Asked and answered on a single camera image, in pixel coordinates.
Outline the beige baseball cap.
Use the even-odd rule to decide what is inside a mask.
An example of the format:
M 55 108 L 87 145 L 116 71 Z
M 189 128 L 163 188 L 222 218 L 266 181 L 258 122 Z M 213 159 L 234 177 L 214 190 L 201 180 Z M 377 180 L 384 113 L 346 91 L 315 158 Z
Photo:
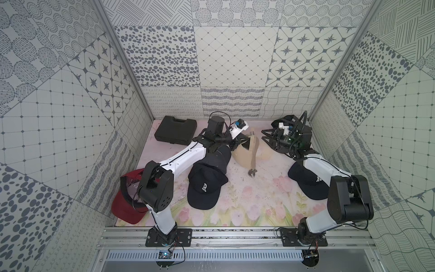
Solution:
M 248 134 L 248 141 L 239 145 L 235 151 L 232 152 L 233 159 L 242 167 L 249 171 L 256 170 L 256 157 L 259 148 L 259 139 L 250 131 Z

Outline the dark grey baseball cap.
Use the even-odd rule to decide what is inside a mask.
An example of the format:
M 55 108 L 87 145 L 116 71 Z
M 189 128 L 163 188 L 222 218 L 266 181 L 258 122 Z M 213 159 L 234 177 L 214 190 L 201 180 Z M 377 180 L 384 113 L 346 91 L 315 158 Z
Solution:
M 307 122 L 307 118 L 304 115 L 302 115 L 301 118 L 298 118 L 297 116 L 292 114 L 274 120 L 271 123 L 271 125 L 273 128 L 278 128 L 279 123 L 283 123 L 284 126 L 291 126 L 298 129 L 302 129 L 305 126 L 306 122 Z

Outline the black cap with white logo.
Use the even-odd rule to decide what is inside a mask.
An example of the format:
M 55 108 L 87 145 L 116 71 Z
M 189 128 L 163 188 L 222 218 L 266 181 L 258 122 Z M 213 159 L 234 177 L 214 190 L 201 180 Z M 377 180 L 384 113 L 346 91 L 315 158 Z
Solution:
M 191 207 L 198 210 L 212 209 L 218 202 L 222 186 L 228 178 L 220 169 L 196 163 L 188 174 L 187 199 Z

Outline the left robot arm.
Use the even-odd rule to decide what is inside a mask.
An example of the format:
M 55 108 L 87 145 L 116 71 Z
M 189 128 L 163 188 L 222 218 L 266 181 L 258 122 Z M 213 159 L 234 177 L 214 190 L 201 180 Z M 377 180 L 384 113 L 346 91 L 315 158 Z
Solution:
M 193 138 L 191 144 L 167 160 L 146 164 L 137 189 L 137 196 L 150 211 L 155 225 L 149 235 L 150 247 L 183 244 L 170 204 L 174 195 L 174 180 L 186 170 L 188 174 L 188 203 L 198 210 L 213 208 L 221 188 L 228 182 L 227 166 L 231 152 L 249 141 L 244 134 L 249 125 L 239 119 L 230 125 L 213 112 L 207 128 Z

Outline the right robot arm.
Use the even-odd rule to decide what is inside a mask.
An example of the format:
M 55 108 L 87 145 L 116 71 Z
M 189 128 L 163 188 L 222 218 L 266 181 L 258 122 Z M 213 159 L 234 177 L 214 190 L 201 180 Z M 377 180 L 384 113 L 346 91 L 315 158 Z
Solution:
M 308 198 L 327 202 L 325 210 L 300 220 L 296 231 L 300 244 L 318 245 L 327 231 L 373 219 L 368 180 L 340 169 L 312 147 L 312 129 L 305 115 L 285 116 L 271 125 L 262 131 L 262 140 L 294 160 L 288 177 Z

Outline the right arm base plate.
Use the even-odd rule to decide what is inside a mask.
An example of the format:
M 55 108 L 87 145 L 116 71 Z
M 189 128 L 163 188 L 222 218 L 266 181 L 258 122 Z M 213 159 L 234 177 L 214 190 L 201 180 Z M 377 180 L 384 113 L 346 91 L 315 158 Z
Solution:
M 327 247 L 325 233 L 299 232 L 296 228 L 280 227 L 276 230 L 278 238 L 281 239 L 284 247 L 312 246 Z

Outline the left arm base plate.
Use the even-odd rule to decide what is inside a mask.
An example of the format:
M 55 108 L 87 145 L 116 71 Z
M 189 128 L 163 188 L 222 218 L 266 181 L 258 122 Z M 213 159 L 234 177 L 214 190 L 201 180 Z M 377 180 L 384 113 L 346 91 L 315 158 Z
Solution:
M 169 234 L 164 234 L 153 227 L 148 231 L 146 247 L 169 247 L 179 245 L 183 247 L 191 246 L 193 230 L 191 228 L 173 228 Z

